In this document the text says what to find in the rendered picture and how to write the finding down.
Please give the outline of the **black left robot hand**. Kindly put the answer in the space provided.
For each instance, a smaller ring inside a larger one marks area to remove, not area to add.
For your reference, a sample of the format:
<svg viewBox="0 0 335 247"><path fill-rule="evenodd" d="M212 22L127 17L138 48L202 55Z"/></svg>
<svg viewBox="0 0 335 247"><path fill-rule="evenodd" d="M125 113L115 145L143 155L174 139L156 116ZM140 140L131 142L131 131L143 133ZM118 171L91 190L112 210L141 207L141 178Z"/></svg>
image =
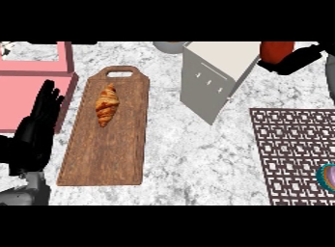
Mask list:
<svg viewBox="0 0 335 247"><path fill-rule="evenodd" d="M22 118L14 136L0 135L0 163L9 165L9 175L41 172L53 146L54 126L63 103L54 81L45 80L38 90L31 113Z"/></svg>

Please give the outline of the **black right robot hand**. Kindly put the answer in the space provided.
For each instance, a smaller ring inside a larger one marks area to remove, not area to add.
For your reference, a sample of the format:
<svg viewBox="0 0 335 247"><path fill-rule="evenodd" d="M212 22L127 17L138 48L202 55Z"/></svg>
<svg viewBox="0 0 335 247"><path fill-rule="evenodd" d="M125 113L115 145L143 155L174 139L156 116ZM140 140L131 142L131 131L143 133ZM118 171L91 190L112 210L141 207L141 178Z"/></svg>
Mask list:
<svg viewBox="0 0 335 247"><path fill-rule="evenodd" d="M307 47L293 48L292 53L277 64L265 63L259 57L258 66L279 75L289 75L320 58L321 51L335 56L335 41L320 41Z"/></svg>

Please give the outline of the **red bell pepper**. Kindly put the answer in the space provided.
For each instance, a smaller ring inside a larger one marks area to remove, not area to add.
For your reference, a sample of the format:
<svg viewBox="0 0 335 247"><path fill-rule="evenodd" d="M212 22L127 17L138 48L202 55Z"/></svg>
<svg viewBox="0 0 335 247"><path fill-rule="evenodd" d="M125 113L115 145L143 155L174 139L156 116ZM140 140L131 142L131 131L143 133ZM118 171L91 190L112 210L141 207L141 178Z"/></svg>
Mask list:
<svg viewBox="0 0 335 247"><path fill-rule="evenodd" d="M277 64L292 53L293 41L262 41L259 46L259 57L265 63Z"/></svg>

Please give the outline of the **pink tiered shelf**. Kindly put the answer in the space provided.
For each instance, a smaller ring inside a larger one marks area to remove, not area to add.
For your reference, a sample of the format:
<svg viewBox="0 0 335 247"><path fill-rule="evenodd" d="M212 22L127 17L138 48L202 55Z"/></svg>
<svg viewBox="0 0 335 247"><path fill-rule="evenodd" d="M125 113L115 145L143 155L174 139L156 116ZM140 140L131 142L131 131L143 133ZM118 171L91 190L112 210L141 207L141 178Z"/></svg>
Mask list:
<svg viewBox="0 0 335 247"><path fill-rule="evenodd" d="M63 104L56 123L60 132L78 76L73 72L71 42L57 42L57 61L9 61L0 56L0 133L13 133L29 115L34 99L45 79L54 81Z"/></svg>

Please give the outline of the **brown patterned placemat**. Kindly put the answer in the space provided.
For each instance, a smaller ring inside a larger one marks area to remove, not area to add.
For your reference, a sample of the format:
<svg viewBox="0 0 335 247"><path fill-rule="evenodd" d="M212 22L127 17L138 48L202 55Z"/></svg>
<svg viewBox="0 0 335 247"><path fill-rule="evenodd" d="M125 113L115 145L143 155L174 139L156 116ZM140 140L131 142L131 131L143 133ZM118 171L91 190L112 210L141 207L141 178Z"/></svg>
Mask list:
<svg viewBox="0 0 335 247"><path fill-rule="evenodd" d="M335 111L251 108L249 116L271 205L335 206L314 177L335 164Z"/></svg>

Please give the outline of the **brown wooden cutting board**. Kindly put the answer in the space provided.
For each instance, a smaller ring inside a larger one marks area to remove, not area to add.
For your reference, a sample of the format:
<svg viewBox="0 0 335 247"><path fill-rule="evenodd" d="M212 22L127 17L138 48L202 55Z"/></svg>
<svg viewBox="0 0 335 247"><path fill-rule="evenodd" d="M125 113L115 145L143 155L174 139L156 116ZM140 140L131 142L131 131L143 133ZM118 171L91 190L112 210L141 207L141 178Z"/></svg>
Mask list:
<svg viewBox="0 0 335 247"><path fill-rule="evenodd" d="M100 127L96 100L107 84L113 86L119 105ZM147 88L147 77L131 66L106 67L87 79L57 186L141 184Z"/></svg>

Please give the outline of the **grey metal box grater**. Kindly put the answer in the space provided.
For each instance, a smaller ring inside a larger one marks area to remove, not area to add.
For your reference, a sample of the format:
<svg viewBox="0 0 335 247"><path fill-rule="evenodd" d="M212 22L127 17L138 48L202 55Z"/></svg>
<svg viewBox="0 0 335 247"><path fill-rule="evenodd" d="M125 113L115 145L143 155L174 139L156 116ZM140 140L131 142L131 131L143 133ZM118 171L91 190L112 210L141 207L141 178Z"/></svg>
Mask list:
<svg viewBox="0 0 335 247"><path fill-rule="evenodd" d="M258 41L184 44L180 102L211 124L259 60Z"/></svg>

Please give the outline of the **golden brown croissant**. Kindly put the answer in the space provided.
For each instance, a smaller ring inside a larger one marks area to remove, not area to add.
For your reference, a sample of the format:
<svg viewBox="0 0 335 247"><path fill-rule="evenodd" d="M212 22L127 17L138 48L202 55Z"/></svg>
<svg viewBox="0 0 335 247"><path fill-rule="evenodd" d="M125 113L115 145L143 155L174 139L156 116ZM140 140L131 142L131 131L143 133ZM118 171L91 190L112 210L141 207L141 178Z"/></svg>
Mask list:
<svg viewBox="0 0 335 247"><path fill-rule="evenodd" d="M104 127L109 123L116 111L118 104L119 100L115 93L113 85L107 84L96 100L96 115L100 127Z"/></svg>

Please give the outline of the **grey bowl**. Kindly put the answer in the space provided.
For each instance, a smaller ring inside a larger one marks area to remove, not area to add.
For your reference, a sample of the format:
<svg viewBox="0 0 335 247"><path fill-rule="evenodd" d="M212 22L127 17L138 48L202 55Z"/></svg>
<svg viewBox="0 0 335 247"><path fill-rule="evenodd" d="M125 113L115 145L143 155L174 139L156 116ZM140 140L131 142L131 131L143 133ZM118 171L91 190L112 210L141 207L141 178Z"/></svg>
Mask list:
<svg viewBox="0 0 335 247"><path fill-rule="evenodd" d="M186 41L155 41L152 43L155 48L166 54L180 54L186 44Z"/></svg>

